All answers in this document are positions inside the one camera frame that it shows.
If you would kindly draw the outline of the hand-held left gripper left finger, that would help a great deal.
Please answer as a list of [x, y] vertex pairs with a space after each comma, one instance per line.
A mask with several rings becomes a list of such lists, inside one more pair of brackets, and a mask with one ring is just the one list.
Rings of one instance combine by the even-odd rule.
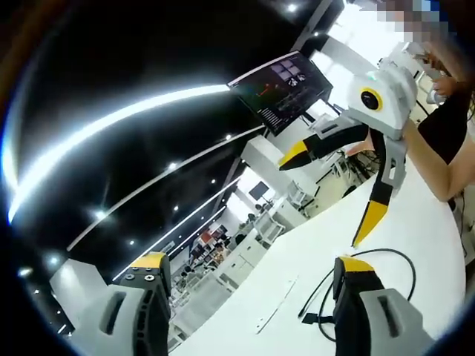
[[86, 308], [72, 347], [78, 355], [167, 355], [170, 296], [168, 255], [139, 258]]

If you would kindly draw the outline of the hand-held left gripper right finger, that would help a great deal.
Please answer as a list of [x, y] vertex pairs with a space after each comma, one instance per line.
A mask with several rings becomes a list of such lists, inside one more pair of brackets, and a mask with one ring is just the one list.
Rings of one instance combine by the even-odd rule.
[[419, 310], [363, 260], [335, 259], [333, 299], [337, 355], [423, 355], [434, 344]]

